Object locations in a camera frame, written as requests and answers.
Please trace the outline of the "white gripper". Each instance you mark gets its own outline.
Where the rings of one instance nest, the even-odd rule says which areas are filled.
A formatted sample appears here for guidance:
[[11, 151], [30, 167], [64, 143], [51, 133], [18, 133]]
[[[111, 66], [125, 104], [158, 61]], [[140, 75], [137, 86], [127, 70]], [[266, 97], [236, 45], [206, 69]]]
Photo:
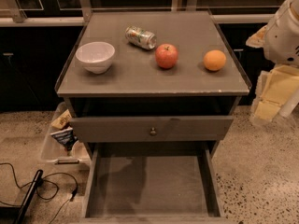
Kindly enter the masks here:
[[[262, 48], [273, 63], [299, 65], [299, 0], [286, 0], [267, 26], [251, 35], [246, 45]], [[253, 117], [271, 121], [277, 114], [287, 118], [299, 103], [299, 69], [276, 65], [262, 71], [252, 103]]]

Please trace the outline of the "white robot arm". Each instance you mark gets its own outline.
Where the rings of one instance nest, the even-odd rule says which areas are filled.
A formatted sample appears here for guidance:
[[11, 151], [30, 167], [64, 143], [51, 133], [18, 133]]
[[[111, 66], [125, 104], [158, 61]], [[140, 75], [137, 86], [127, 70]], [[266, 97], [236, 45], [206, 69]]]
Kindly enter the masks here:
[[299, 0], [286, 0], [246, 45], [262, 48], [264, 57], [275, 64], [258, 77], [253, 117], [264, 121], [277, 114], [288, 117], [299, 103]]

